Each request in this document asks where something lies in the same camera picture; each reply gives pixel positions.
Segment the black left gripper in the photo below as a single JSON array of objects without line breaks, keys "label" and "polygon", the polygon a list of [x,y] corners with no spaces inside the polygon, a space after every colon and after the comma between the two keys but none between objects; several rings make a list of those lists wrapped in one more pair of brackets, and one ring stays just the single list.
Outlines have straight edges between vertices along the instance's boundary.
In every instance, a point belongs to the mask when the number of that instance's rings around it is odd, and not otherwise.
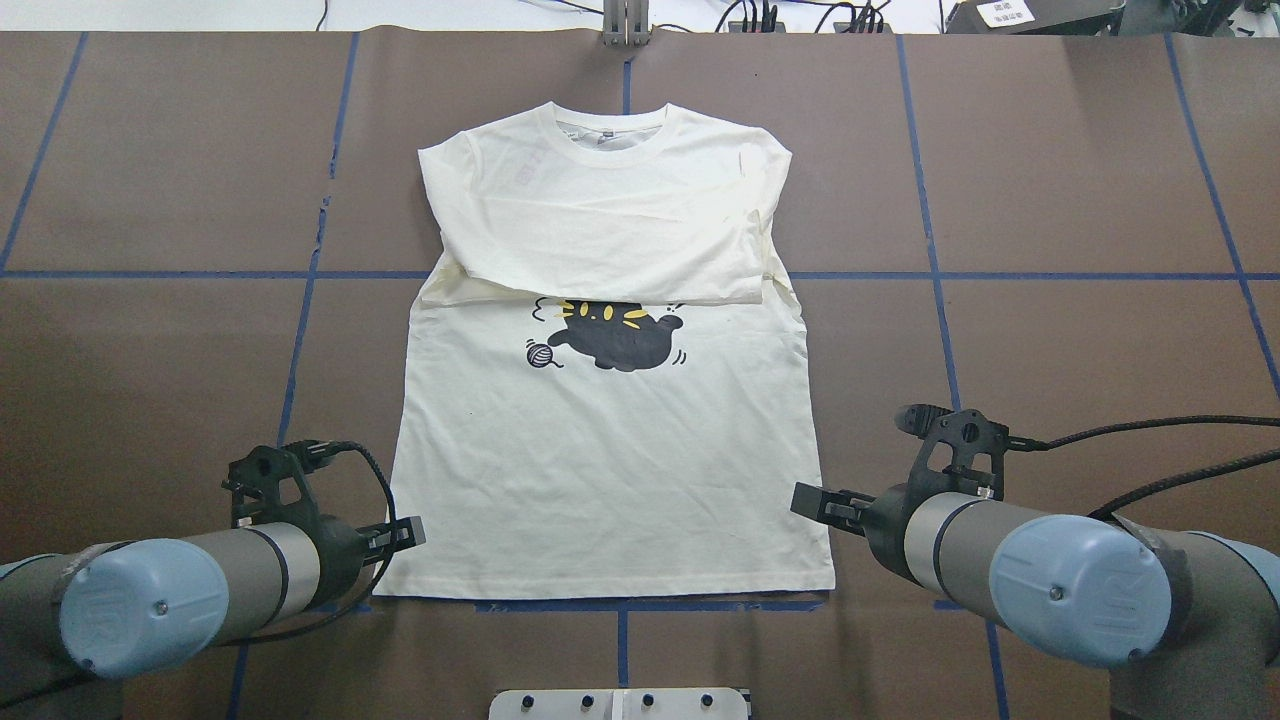
[{"label": "black left gripper", "polygon": [[426,539],[421,516],[397,518],[353,528],[333,515],[303,518],[300,528],[319,560],[316,591],[308,606],[320,606],[347,593],[369,565],[420,546]]}]

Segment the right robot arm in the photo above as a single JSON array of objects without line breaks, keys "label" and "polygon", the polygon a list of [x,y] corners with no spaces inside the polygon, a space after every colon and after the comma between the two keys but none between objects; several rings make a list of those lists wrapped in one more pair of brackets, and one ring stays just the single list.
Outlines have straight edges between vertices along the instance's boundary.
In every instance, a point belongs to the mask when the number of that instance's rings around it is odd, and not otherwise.
[{"label": "right robot arm", "polygon": [[942,492],[796,484],[797,515],[1038,651],[1108,673],[1114,719],[1271,719],[1277,556],[1201,530]]}]

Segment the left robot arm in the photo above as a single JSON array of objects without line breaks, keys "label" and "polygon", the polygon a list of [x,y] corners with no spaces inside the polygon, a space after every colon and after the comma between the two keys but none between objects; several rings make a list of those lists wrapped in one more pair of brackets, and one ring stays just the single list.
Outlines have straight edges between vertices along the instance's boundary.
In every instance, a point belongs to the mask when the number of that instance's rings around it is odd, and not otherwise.
[{"label": "left robot arm", "polygon": [[320,543],[287,521],[6,562],[3,716],[119,719],[127,679],[335,600],[366,566],[424,539],[417,516],[346,528],[332,589]]}]

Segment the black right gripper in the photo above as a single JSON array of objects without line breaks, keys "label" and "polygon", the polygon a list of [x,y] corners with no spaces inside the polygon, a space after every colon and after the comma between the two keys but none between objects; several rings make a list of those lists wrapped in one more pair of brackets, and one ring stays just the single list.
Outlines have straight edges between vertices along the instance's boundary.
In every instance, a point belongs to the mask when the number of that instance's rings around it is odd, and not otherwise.
[{"label": "black right gripper", "polygon": [[916,585],[908,565],[905,534],[918,507],[908,486],[892,486],[873,497],[797,482],[790,501],[790,511],[801,518],[837,529],[858,529],[882,568]]}]

